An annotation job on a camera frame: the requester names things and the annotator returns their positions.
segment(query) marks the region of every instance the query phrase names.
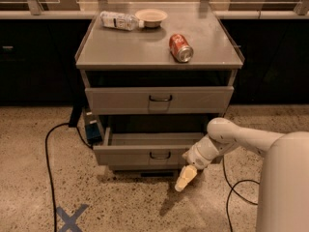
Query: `speckled floor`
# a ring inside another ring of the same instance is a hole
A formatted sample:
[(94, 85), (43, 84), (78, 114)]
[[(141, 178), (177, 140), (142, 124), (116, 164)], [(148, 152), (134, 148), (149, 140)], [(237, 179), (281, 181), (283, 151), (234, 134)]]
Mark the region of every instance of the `speckled floor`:
[[(1, 232), (53, 231), (44, 140), (52, 127), (69, 121), (70, 113), (69, 107), (0, 108)], [(309, 131), (309, 105), (232, 105), (225, 117), (260, 130)], [(74, 128), (55, 130), (48, 146), (57, 207), (63, 209), (57, 216), (59, 231), (229, 231), (225, 204), (230, 189), (222, 162), (178, 193), (172, 177), (114, 175), (98, 166)], [(259, 180), (262, 158), (238, 147), (225, 160), (232, 184)], [(238, 191), (257, 201), (256, 185), (243, 184)], [(256, 206), (233, 194), (229, 211), (235, 231), (255, 230)]]

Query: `drawer handle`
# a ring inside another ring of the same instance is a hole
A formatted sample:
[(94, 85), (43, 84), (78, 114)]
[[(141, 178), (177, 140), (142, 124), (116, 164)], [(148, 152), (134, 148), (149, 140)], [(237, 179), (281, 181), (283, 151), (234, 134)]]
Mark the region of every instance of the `drawer handle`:
[(151, 159), (154, 159), (154, 160), (167, 160), (167, 159), (171, 158), (171, 152), (169, 152), (168, 156), (165, 157), (165, 158), (163, 158), (163, 157), (154, 157), (152, 152), (149, 153), (149, 156), (151, 157)]
[(170, 95), (168, 99), (154, 99), (152, 96), (149, 96), (149, 100), (152, 102), (170, 102), (173, 99), (173, 96)]

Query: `water bottle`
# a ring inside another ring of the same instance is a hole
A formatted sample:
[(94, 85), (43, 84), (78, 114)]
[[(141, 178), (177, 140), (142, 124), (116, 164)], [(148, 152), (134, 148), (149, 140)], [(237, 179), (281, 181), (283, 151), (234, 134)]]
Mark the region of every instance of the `water bottle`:
[(132, 31), (144, 27), (144, 21), (132, 14), (103, 11), (99, 15), (103, 27)]

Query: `soda can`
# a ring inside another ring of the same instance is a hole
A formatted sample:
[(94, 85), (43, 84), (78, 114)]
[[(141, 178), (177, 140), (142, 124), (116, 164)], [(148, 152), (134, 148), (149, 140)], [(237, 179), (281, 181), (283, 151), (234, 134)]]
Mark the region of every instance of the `soda can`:
[(170, 50), (179, 62), (188, 62), (193, 57), (193, 48), (183, 35), (174, 34), (170, 38)]

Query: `bowl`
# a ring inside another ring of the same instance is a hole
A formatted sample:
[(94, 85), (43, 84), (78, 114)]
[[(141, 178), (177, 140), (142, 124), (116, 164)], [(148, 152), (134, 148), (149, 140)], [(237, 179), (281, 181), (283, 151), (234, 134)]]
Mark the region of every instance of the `bowl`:
[(145, 27), (155, 28), (161, 25), (162, 20), (167, 18), (167, 13), (156, 9), (146, 9), (136, 12), (135, 16), (144, 21)]

